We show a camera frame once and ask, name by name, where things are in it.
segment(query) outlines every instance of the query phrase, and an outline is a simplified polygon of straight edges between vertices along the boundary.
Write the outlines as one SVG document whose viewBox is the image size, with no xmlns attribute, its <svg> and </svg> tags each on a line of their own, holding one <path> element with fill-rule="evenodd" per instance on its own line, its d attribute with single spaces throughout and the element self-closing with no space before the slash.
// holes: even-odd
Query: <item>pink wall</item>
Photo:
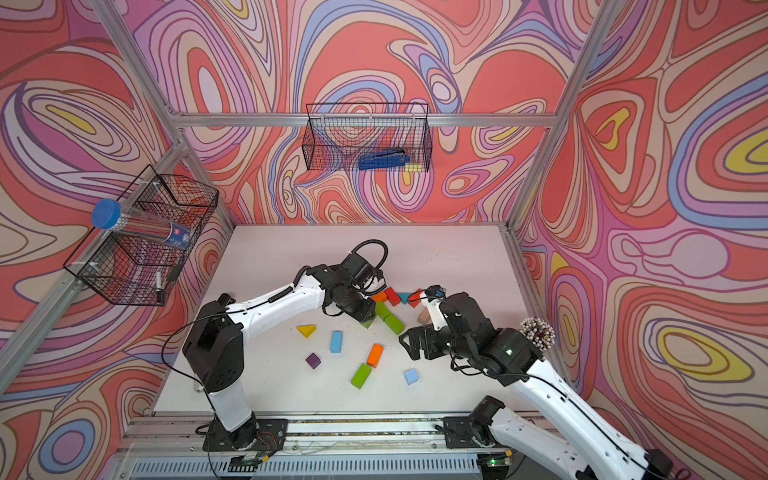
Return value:
<svg viewBox="0 0 768 480">
<path fill-rule="evenodd" d="M 768 471 L 768 5 L 633 0 L 516 225 L 579 393 L 694 478 Z"/>
<path fill-rule="evenodd" d="M 425 101 L 433 112 L 552 112 L 589 2 L 130 4 L 171 105 L 304 112 L 316 101 Z M 188 129 L 239 223 L 505 221 L 542 129 L 435 129 L 429 174 L 307 172 L 302 129 Z"/>
<path fill-rule="evenodd" d="M 0 338 L 90 228 L 168 148 L 87 1 L 0 6 Z M 168 333 L 194 314 L 227 242 L 215 216 L 164 308 L 84 291 L 0 397 L 0 478 L 96 478 L 153 401 Z M 169 355 L 175 352 L 172 344 Z"/>
</svg>

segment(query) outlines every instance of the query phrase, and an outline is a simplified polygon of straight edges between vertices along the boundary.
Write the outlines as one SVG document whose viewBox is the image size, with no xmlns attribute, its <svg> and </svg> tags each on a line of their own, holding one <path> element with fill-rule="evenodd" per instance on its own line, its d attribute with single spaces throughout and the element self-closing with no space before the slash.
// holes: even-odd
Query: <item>yellow triangular block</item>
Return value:
<svg viewBox="0 0 768 480">
<path fill-rule="evenodd" d="M 315 330 L 317 330 L 317 327 L 314 325 L 302 325 L 296 327 L 297 330 L 299 330 L 299 333 L 304 335 L 305 339 L 308 339 L 310 335 L 314 333 Z"/>
</svg>

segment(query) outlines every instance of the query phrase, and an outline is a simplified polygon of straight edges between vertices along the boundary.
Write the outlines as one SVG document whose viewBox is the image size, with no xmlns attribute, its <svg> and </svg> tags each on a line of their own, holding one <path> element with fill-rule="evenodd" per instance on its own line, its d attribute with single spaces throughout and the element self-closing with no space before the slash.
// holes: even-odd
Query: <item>light blue block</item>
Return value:
<svg viewBox="0 0 768 480">
<path fill-rule="evenodd" d="M 408 372 L 406 372 L 406 382 L 408 382 L 409 385 L 413 385 L 418 381 L 419 381 L 419 374 L 416 373 L 414 369 L 410 369 Z"/>
<path fill-rule="evenodd" d="M 331 333 L 331 353 L 341 353 L 341 332 Z"/>
</svg>

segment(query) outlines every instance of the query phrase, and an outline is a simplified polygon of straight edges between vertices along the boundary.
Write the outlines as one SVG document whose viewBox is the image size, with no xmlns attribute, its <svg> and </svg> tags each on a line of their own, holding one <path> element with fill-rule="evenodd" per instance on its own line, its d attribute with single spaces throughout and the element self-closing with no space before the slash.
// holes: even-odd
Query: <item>green block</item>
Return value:
<svg viewBox="0 0 768 480">
<path fill-rule="evenodd" d="M 352 377 L 352 383 L 358 390 L 362 388 L 362 384 L 368 379 L 368 375 L 371 374 L 371 367 L 363 363 L 360 368 L 357 369 L 357 373 Z"/>
<path fill-rule="evenodd" d="M 384 320 L 384 323 L 386 323 L 386 325 L 395 333 L 395 335 L 399 335 L 404 329 L 406 329 L 406 326 L 403 325 L 402 322 L 398 320 L 394 315 L 385 316 L 382 320 Z"/>
<path fill-rule="evenodd" d="M 387 316 L 392 315 L 389 310 L 386 309 L 386 305 L 384 305 L 384 302 L 378 302 L 376 304 L 376 315 L 381 317 L 382 320 L 384 320 Z"/>
</svg>

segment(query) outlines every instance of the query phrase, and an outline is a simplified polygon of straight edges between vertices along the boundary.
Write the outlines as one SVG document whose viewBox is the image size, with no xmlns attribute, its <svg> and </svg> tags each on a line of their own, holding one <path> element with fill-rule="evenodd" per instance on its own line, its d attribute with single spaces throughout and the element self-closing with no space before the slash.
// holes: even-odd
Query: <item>blue cap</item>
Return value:
<svg viewBox="0 0 768 480">
<path fill-rule="evenodd" d="M 99 200 L 91 214 L 91 222 L 96 228 L 109 230 L 120 219 L 120 204 L 109 198 Z"/>
</svg>

